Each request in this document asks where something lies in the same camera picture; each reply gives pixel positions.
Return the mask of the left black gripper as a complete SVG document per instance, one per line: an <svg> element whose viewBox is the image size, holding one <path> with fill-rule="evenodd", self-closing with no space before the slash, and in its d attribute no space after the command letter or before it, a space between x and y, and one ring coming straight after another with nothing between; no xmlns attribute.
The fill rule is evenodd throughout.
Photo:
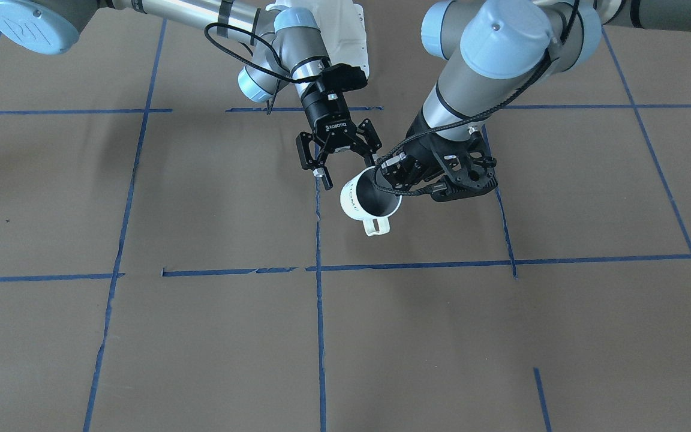
<svg viewBox="0 0 691 432"><path fill-rule="evenodd" d="M401 191L402 195L423 195L423 188L410 191L421 181L434 187L436 202L468 199L488 194L497 188L494 167L497 164L485 144L482 133L463 132L462 140L449 140L430 132L423 112L419 112L407 131L408 142L398 155L384 156L376 162L382 188Z"/></svg>

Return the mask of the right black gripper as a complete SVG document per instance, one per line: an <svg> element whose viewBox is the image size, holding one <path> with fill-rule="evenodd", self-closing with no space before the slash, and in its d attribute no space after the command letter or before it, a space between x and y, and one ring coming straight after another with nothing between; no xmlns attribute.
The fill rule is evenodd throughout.
<svg viewBox="0 0 691 432"><path fill-rule="evenodd" d="M332 100L318 90L306 90L300 96L311 133L300 132L296 148L301 168L310 170L327 191L334 187L326 160L329 154L353 151L363 158L365 167L375 166L375 155L382 147L372 120L365 118L355 126L341 94Z"/></svg>

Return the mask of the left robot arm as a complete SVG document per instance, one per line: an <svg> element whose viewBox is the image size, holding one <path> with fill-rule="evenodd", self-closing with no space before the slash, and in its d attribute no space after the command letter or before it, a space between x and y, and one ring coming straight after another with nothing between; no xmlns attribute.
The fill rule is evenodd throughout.
<svg viewBox="0 0 691 432"><path fill-rule="evenodd" d="M366 173L377 193L436 202L497 188L482 126L524 91L581 65L604 25L691 32L691 1L445 1L420 38L447 61L406 139Z"/></svg>

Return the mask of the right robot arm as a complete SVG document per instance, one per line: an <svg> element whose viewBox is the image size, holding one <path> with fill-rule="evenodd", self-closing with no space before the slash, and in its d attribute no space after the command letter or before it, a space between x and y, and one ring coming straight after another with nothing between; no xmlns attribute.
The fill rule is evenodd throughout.
<svg viewBox="0 0 691 432"><path fill-rule="evenodd" d="M296 88L310 130L296 138L303 169L334 186L330 155L353 151L366 166L381 147L369 120L356 125L344 97L368 83L366 30L361 5L352 1L273 1L260 8L244 1L0 1L0 32L30 51L67 52L96 11L131 9L197 28L220 51L242 61L244 96L265 103Z"/></svg>

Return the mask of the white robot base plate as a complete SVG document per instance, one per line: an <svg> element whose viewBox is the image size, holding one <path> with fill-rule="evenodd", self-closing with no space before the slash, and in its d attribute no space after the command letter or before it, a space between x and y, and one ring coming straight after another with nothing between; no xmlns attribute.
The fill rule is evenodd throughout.
<svg viewBox="0 0 691 432"><path fill-rule="evenodd" d="M356 66L369 77L364 11L353 1L276 1L266 11L302 7L312 11L331 63Z"/></svg>

